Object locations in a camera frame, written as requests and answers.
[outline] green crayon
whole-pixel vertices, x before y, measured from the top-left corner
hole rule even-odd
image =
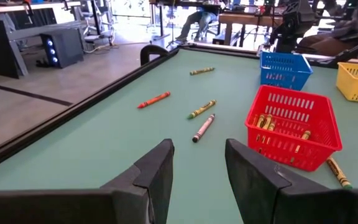
[[[353,189],[352,184],[346,178],[345,174],[342,172],[341,168],[339,168],[338,163],[334,160],[334,158],[329,157],[327,159],[327,164],[329,168],[334,173],[335,177],[338,179],[339,183],[341,183],[342,187],[346,190]]]
[[[189,116],[187,116],[187,119],[192,119],[200,115],[202,112],[208,110],[210,107],[215,105],[216,100],[209,101],[206,105],[200,107],[198,110],[193,111]]]

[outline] orange crayon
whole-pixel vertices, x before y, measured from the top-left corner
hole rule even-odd
[[[137,107],[138,107],[138,109],[144,108],[144,107],[146,107],[148,105],[152,105],[153,103],[155,103],[157,101],[160,101],[160,100],[162,100],[162,99],[164,99],[164,98],[166,98],[166,97],[168,97],[170,95],[171,95],[171,93],[169,91],[166,91],[165,93],[163,93],[163,94],[161,94],[159,96],[156,96],[156,97],[152,98],[151,100],[147,100],[146,102],[141,103]]]

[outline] green table surface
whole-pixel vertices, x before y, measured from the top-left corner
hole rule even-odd
[[[216,67],[190,76],[189,71]],[[303,91],[329,96],[343,150],[333,156],[358,188],[358,103],[336,88],[337,70],[313,67]],[[0,164],[1,189],[98,188],[131,166],[164,138],[175,145],[168,223],[241,223],[224,160],[227,138],[247,143],[244,120],[259,87],[259,61],[180,50],[102,102]],[[171,96],[138,110],[139,103]],[[186,117],[215,99],[195,119]],[[193,135],[216,113],[198,143]],[[290,168],[329,188],[339,182],[323,164],[315,172]]]

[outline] pink crayon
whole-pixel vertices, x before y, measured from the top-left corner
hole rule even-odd
[[[206,132],[206,130],[209,128],[209,126],[212,124],[212,122],[215,120],[215,114],[212,114],[209,116],[209,118],[205,121],[205,123],[202,125],[200,130],[198,130],[197,134],[193,136],[193,142],[196,143],[202,135]]]

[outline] red basket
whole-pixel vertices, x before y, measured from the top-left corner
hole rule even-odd
[[[256,127],[261,114],[273,116],[274,131]],[[262,85],[245,125],[250,148],[307,171],[316,170],[333,152],[342,149],[331,100],[325,96]],[[301,139],[306,130],[311,131],[309,140]]]

